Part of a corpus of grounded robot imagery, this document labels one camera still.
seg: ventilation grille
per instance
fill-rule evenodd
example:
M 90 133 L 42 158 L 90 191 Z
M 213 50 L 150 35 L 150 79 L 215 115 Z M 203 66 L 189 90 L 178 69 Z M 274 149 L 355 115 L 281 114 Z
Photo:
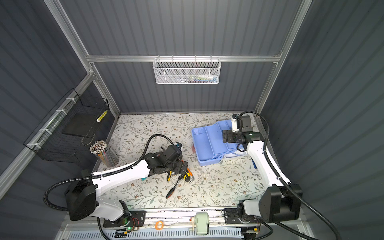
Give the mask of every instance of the ventilation grille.
M 196 235 L 196 232 L 189 231 L 189 228 L 170 228 L 157 231 L 156 229 L 140 229 L 137 232 L 132 232 L 127 237 L 114 237 L 115 230 L 104 230 L 104 233 L 110 239 L 181 239 L 181 238 L 218 238 L 218 237 L 232 237 L 242 238 L 241 230 L 239 228 L 229 227 L 214 227 L 210 228 L 208 235 Z M 98 230 L 90 231 L 71 231 L 68 240 L 104 240 Z
M 159 84 L 217 84 L 221 63 L 210 62 L 162 62 L 154 60 L 153 71 Z

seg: metal frame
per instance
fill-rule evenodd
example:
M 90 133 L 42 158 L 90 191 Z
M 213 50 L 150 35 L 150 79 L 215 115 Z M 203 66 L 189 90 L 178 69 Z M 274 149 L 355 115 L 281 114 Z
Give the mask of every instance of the metal frame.
M 175 111 L 175 112 L 129 112 L 120 113 L 120 115 L 138 115 L 138 114 L 195 114 L 195 113 L 242 113 L 245 110 L 228 110 L 228 111 Z
M 261 111 L 263 110 L 265 102 L 269 94 L 271 93 L 272 87 L 275 84 L 275 81 L 285 62 L 285 59 L 287 58 L 287 55 L 292 47 L 292 44 L 295 41 L 296 35 L 299 32 L 300 26 L 303 23 L 304 17 L 308 12 L 308 9 L 310 8 L 311 3 L 312 3 L 312 0 L 302 0 L 300 4 L 299 10 L 297 11 L 295 19 L 291 25 L 287 38 L 285 39 L 284 45 L 281 49 L 280 61 L 276 64 L 276 66 L 272 70 L 272 73 L 265 84 L 263 93 L 260 96 L 259 102 L 256 105 L 255 111 L 257 113 L 261 113 Z
M 210 219 L 210 227 L 246 227 L 254 226 L 253 223 L 239 223 L 239 224 L 225 224 L 224 216 L 221 215 L 221 210 L 225 208 L 236 209 L 236 206 L 230 207 L 182 207 L 182 208 L 157 208 L 157 209 L 130 209 L 146 211 L 146 219 L 144 221 L 145 228 L 153 228 L 154 224 L 162 220 L 167 228 L 183 228 L 190 226 L 190 217 L 194 216 L 197 212 L 207 212 Z M 306 235 L 311 235 L 311 229 L 308 225 L 308 222 L 305 220 L 305 215 L 300 212 L 299 218 L 297 220 L 291 220 L 284 222 L 286 225 L 297 225 L 300 229 L 300 232 L 303 232 Z M 63 237 L 66 236 L 68 231 L 77 231 L 77 230 L 93 230 L 96 227 L 94 217 L 86 217 L 82 220 L 76 221 L 74 223 L 69 219 L 69 215 L 66 215 L 58 235 Z
M 61 30 L 63 31 L 65 37 L 71 44 L 73 50 L 75 51 L 77 57 L 81 61 L 84 68 L 87 70 L 87 72 L 95 72 L 97 79 L 94 80 L 94 84 L 96 85 L 97 89 L 99 90 L 101 97 L 108 100 L 109 108 L 117 118 L 119 116 L 120 110 L 113 99 L 111 93 L 109 92 L 107 86 L 105 85 L 105 82 L 103 81 L 99 71 L 97 70 L 96 66 L 91 64 L 87 60 L 88 51 L 85 48 L 84 44 L 82 43 L 79 35 L 77 34 L 74 26 L 71 23 L 71 20 L 69 19 L 68 15 L 65 13 L 65 10 L 63 6 L 61 5 L 59 0 L 44 0 L 45 4 L 47 5 L 49 11 L 55 18 L 57 24 L 60 26 Z
M 58 107 L 58 109 L 63 109 L 70 101 L 70 98 L 74 98 L 77 93 L 81 94 L 87 89 L 87 87 L 91 84 L 95 75 L 93 73 L 88 73 L 83 80 L 79 83 L 79 85 L 75 88 L 74 91 L 69 94 L 67 99 L 63 101 L 63 103 Z M 42 129 L 47 128 L 52 121 L 58 116 L 60 112 L 55 111 L 54 114 L 46 121 L 43 125 Z M 36 142 L 41 135 L 42 131 L 38 131 L 36 135 L 32 138 L 31 142 Z M 35 152 L 25 147 L 23 150 L 17 155 L 17 157 L 12 161 L 12 163 L 7 167 L 7 169 L 0 175 L 0 199 L 5 195 L 8 189 L 12 186 L 12 184 L 16 181 L 16 179 L 20 176 L 32 158 L 35 156 Z
M 194 62 L 194 61 L 218 61 L 221 62 L 258 62 L 277 63 L 280 61 L 280 55 L 274 56 L 128 56 L 128 55 L 90 55 L 86 59 L 91 63 L 151 63 L 154 59 L 159 58 L 161 61 L 178 61 L 178 62 Z

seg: black cable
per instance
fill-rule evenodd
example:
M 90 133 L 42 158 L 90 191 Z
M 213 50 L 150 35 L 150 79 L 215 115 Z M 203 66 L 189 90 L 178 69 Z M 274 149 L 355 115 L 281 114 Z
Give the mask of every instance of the black cable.
M 236 149 L 237 149 L 239 152 L 245 152 L 245 151 L 246 151 L 246 149 L 244 149 L 244 150 L 240 150 L 239 147 L 240 147 L 240 143 L 236 146 Z
M 100 224 L 100 218 L 97 217 L 97 226 L 99 227 L 99 231 L 102 235 L 102 237 L 105 239 L 105 240 L 111 240 L 109 237 L 107 237 L 107 235 L 105 235 L 105 233 L 103 232 L 103 229 L 101 228 L 101 224 Z
M 263 220 L 263 218 L 259 218 L 259 217 L 255 217 L 257 220 L 259 220 L 264 226 L 266 226 L 267 228 L 269 228 L 269 232 L 261 237 L 257 237 L 257 238 L 254 238 L 252 240 L 260 240 L 260 239 L 263 239 L 263 238 L 266 238 L 268 237 L 269 235 L 271 235 L 273 233 L 273 229 L 271 226 L 269 226 L 267 223 L 265 223 L 265 221 Z
M 43 202 L 50 208 L 53 208 L 53 209 L 56 209 L 56 210 L 60 210 L 60 211 L 68 211 L 68 208 L 66 207 L 61 207 L 61 206 L 57 206 L 56 204 L 53 204 L 51 203 L 49 200 L 48 200 L 48 195 L 49 193 L 57 188 L 58 186 L 61 186 L 63 184 L 67 184 L 67 183 L 70 183 L 70 182 L 76 182 L 76 181 L 81 181 L 81 180 L 90 180 L 90 179 L 96 179 L 96 178 L 101 178 L 101 177 L 108 177 L 108 176 L 111 176 L 111 175 L 114 175 L 114 174 L 118 174 L 120 172 L 124 172 L 128 169 L 131 169 L 133 168 L 134 166 L 138 165 L 139 162 L 143 159 L 143 157 L 145 156 L 147 150 L 148 150 L 148 146 L 149 146 L 149 142 L 152 140 L 152 138 L 154 137 L 163 137 L 165 139 L 167 139 L 172 145 L 173 142 L 167 137 L 167 136 L 164 136 L 162 134 L 154 134 L 152 135 L 148 141 L 147 141 L 147 144 L 144 148 L 144 151 L 143 153 L 141 154 L 140 158 L 134 162 L 132 165 L 129 165 L 128 167 L 125 167 L 125 168 L 122 168 L 122 169 L 119 169 L 119 170 L 116 170 L 116 171 L 113 171 L 113 172 L 108 172 L 108 173 L 105 173 L 105 174 L 102 174 L 102 175 L 90 175 L 90 176 L 87 176 L 87 177 L 76 177 L 76 178 L 72 178 L 72 179 L 67 179 L 67 180 L 64 180 L 64 181 L 61 181 L 61 182 L 57 182 L 55 184 L 53 184 L 51 187 L 49 187 L 45 193 L 43 194 Z
M 278 173 L 278 171 L 275 169 L 275 167 L 273 166 L 271 160 L 269 159 L 268 157 L 268 154 L 266 152 L 266 146 L 267 146 L 267 143 L 268 143 L 268 137 L 269 137 L 269 125 L 268 125 L 268 122 L 266 121 L 266 119 L 260 115 L 259 113 L 255 112 L 255 111 L 244 111 L 240 114 L 240 116 L 242 116 L 243 114 L 245 113 L 254 113 L 256 114 L 257 116 L 259 116 L 262 120 L 264 120 L 265 124 L 266 124 L 266 134 L 265 134 L 265 140 L 264 140 L 264 144 L 263 144 L 263 153 L 264 153 L 264 156 L 265 156 L 265 159 L 268 163 L 268 165 L 271 167 L 272 171 L 274 172 L 274 174 L 276 175 L 277 179 L 280 180 L 280 182 L 283 184 L 283 186 L 292 194 L 294 195 L 298 200 L 300 200 L 307 208 L 309 208 L 314 214 L 316 214 L 332 231 L 333 233 L 335 234 L 336 236 L 336 240 L 341 240 L 341 236 L 340 236 L 340 233 L 339 231 L 337 230 L 337 228 L 326 218 L 324 217 L 320 212 L 318 212 L 314 207 L 312 207 L 309 203 L 307 203 L 304 199 L 302 199 L 297 193 L 295 193 L 295 191 L 293 191 L 293 189 L 284 181 L 284 179 L 280 176 L 280 174 Z M 296 234 L 294 229 L 288 227 L 288 226 L 285 226 L 284 227 L 285 229 L 287 229 L 288 231 L 290 232 L 293 232 L 294 234 Z M 307 235 L 304 235 L 305 239 L 311 239 L 311 240 L 317 240 L 316 238 L 311 238 L 310 236 L 307 236 Z

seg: wire mesh basket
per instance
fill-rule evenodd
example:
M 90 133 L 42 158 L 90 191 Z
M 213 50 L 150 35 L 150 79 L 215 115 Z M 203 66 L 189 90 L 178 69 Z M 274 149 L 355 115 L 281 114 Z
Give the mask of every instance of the wire mesh basket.
M 217 84 L 220 68 L 220 59 L 207 62 L 153 61 L 158 84 Z
M 76 95 L 45 129 L 37 129 L 24 145 L 47 161 L 80 163 L 90 154 L 89 146 L 103 121 L 97 121 L 109 109 L 103 98 Z

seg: black wire basket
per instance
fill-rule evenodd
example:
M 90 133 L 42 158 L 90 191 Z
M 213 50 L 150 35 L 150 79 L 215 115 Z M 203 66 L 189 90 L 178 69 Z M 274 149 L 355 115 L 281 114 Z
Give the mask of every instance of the black wire basket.
M 36 129 L 24 145 L 46 161 L 80 163 L 89 155 L 89 145 L 108 113 L 104 98 L 76 95 L 58 111 L 45 129 Z

